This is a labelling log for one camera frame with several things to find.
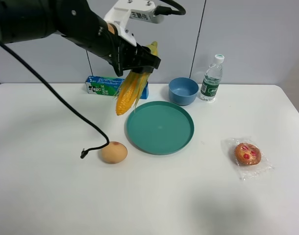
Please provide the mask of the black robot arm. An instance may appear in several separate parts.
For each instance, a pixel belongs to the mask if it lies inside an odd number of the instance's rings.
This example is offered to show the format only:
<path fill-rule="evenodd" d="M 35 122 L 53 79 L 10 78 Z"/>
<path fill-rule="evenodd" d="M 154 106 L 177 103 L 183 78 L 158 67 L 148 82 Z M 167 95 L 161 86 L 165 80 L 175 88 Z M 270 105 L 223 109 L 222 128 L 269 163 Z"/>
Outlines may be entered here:
<path fill-rule="evenodd" d="M 96 15 L 85 0 L 0 0 L 0 46 L 37 78 L 40 75 L 6 44 L 61 36 L 107 61 L 117 76 L 125 70 L 152 72 L 160 58 L 119 36 L 112 23 Z"/>

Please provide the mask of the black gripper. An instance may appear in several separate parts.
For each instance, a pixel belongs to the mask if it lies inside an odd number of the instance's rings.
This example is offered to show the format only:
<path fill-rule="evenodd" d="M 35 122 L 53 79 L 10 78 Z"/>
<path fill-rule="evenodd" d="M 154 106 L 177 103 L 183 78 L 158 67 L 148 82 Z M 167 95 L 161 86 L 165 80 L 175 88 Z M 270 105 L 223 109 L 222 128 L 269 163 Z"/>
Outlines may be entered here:
<path fill-rule="evenodd" d="M 157 45 L 133 46 L 118 35 L 112 24 L 106 22 L 76 22 L 73 39 L 78 46 L 107 61 L 118 76 L 122 76 L 124 70 L 152 73 L 161 62 Z"/>

